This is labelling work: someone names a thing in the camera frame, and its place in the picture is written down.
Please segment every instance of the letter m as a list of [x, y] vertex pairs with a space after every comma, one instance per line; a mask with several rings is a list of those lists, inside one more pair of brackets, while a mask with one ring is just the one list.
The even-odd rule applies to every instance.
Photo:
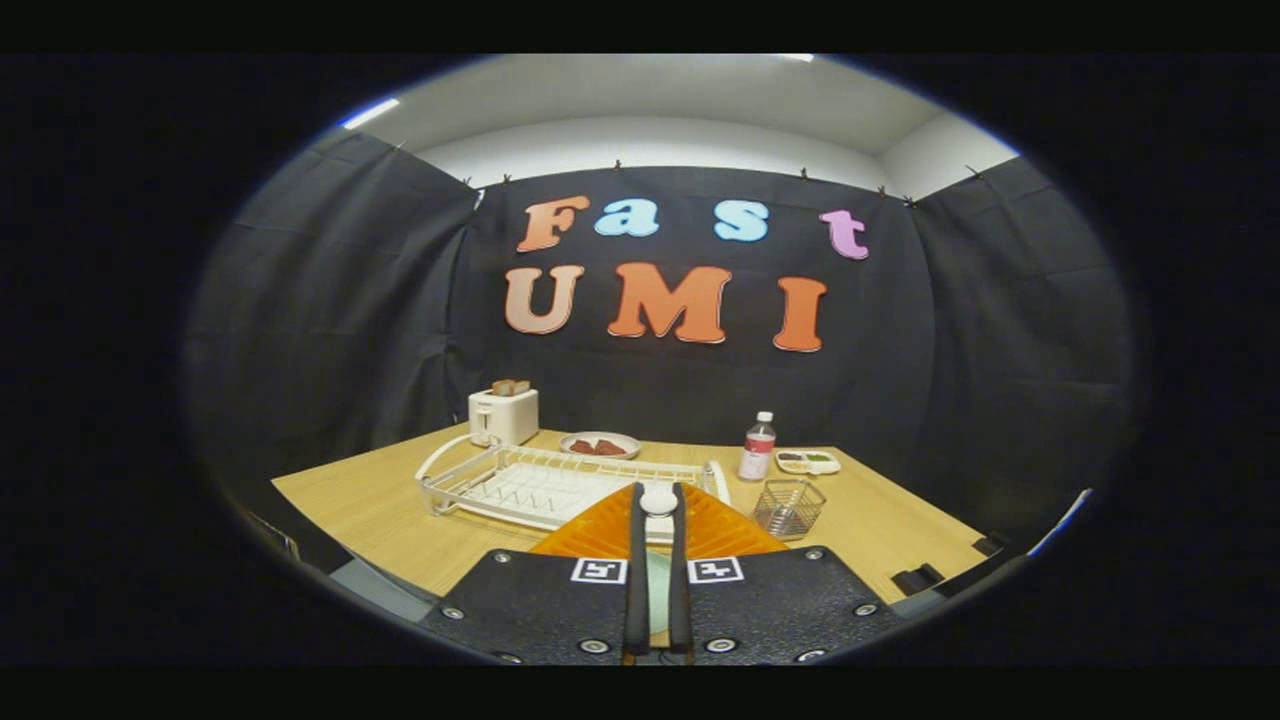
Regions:
[[675, 291], [650, 263], [625, 263], [618, 265], [622, 278], [622, 301], [618, 319], [609, 323], [609, 334], [640, 337], [645, 332], [640, 310], [649, 318], [653, 333], [663, 337], [684, 314], [685, 320], [676, 328], [676, 337], [685, 342], [724, 342], [719, 327], [721, 293], [733, 277], [722, 268], [694, 268]]

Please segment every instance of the white toaster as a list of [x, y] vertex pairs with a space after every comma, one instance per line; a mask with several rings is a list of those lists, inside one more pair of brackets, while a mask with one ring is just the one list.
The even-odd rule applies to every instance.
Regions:
[[494, 436], [503, 445], [520, 445], [538, 433], [538, 391], [529, 389], [509, 397], [492, 389], [472, 393], [467, 401], [471, 442], [489, 445]]

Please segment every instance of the dish rack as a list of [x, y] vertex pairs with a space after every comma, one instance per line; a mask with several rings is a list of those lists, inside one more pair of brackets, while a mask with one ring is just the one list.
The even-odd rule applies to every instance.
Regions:
[[[730, 503], [728, 486], [719, 464], [698, 465], [636, 462], [567, 452], [507, 446], [494, 442], [480, 455], [438, 475], [431, 464], [449, 447], [470, 439], [456, 438], [426, 459], [415, 474], [428, 510], [444, 515], [462, 507], [509, 523], [554, 530], [613, 492], [640, 482], [690, 483]], [[646, 523], [648, 542], [669, 544], [671, 518]]]

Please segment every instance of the blue letter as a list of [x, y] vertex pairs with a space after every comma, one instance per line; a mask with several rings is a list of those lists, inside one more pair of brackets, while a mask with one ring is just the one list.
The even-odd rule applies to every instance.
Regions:
[[726, 200], [716, 206], [716, 217], [722, 222], [716, 223], [716, 234], [721, 240], [739, 240], [742, 242], [755, 242], [769, 232], [769, 209], [759, 202], [749, 200]]
[[600, 234], [631, 234], [648, 237], [658, 232], [658, 205], [641, 197], [628, 197], [609, 202], [604, 215], [595, 220], [595, 232]]

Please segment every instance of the black backdrop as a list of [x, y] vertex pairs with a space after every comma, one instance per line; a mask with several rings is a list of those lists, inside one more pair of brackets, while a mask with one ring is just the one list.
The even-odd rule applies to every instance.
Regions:
[[[588, 196], [557, 245], [517, 252], [531, 205]], [[659, 229], [594, 229], [643, 197]], [[772, 410], [783, 445], [836, 445], [983, 533], [1030, 547], [1132, 441], [1130, 309], [1082, 215], [1014, 159], [908, 206], [797, 177], [707, 168], [600, 169], [461, 182], [360, 133], [335, 133], [273, 178], [210, 258], [186, 342], [192, 429], [218, 477], [293, 534], [344, 555], [269, 480], [466, 419], [466, 397], [529, 378], [543, 427], [735, 445]], [[754, 242], [714, 208], [769, 209]], [[849, 210], [869, 256], [832, 247]], [[719, 343], [614, 337], [623, 263], [668, 288], [728, 270]], [[504, 316], [506, 273], [585, 269], [556, 332]], [[822, 282], [815, 352], [778, 348], [781, 277]]]

